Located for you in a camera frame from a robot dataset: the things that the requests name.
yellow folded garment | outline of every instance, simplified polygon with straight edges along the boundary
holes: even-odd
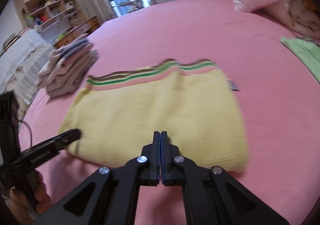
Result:
[[[167,131],[181,155],[210,168],[243,171],[248,149],[243,121],[228,80],[209,60],[182,65],[167,59],[156,67],[89,77],[59,133],[82,130],[68,151],[119,167]]]

silver bolt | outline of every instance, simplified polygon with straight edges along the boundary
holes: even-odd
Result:
[[[183,156],[176,156],[174,158],[174,161],[177,163],[182,163],[184,161],[184,157]]]
[[[138,156],[137,161],[139,163],[145,163],[148,160],[146,156]]]
[[[99,173],[101,173],[101,174],[107,174],[109,172],[110,172],[110,169],[105,166],[99,168]]]
[[[215,167],[212,168],[212,172],[214,174],[221,174],[222,173],[222,168],[218,167],[218,166],[215,166]]]

black cable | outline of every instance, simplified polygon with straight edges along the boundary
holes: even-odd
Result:
[[[32,131],[31,128],[29,126],[29,124],[27,122],[24,122],[23,120],[19,120],[19,122],[21,122],[22,124],[25,124],[30,132],[30,147],[32,147]]]

desk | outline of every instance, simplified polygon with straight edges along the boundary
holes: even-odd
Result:
[[[95,30],[97,30],[100,27],[99,21],[96,19],[96,17],[89,18],[86,22],[79,25],[78,27],[72,29],[62,40],[57,42],[55,44],[55,48],[60,48],[66,44],[69,44],[73,42],[74,39],[76,39],[78,36],[84,33],[93,33]]]

green object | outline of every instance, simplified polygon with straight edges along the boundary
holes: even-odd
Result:
[[[320,48],[311,42],[306,42],[297,38],[281,37],[283,43],[293,52],[300,61],[308,68],[312,75],[320,83]]]

